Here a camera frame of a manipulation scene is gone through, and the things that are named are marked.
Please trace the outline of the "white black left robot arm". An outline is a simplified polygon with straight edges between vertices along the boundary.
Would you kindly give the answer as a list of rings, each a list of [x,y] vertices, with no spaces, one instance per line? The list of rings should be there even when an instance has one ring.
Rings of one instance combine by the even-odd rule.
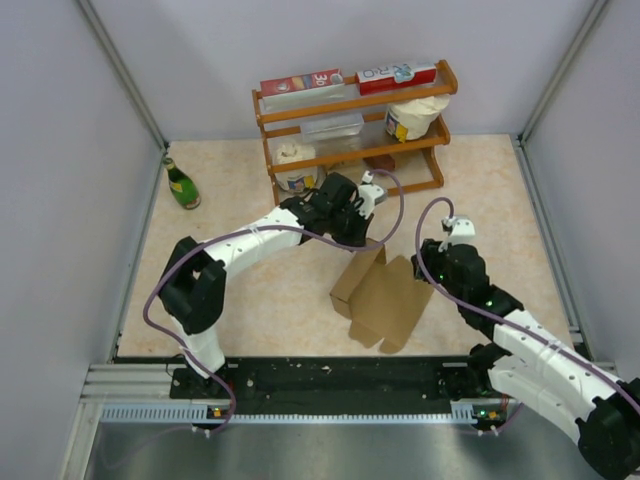
[[[194,370],[192,384],[205,396],[226,387],[225,357],[215,324],[224,310],[227,283],[276,252],[301,245],[314,234],[329,235],[346,247],[366,245],[375,206],[387,191],[367,172],[359,184],[332,173],[321,187],[283,200],[269,214],[209,245],[180,266],[159,291],[159,298],[184,343]]]

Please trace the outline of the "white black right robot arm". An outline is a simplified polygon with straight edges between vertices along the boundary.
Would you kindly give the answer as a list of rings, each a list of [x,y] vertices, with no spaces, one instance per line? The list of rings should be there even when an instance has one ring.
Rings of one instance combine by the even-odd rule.
[[[455,303],[488,339],[473,348],[469,388],[504,393],[554,424],[605,479],[639,472],[639,381],[624,381],[551,334],[524,305],[491,282],[469,244],[425,239],[411,258],[416,278]]]

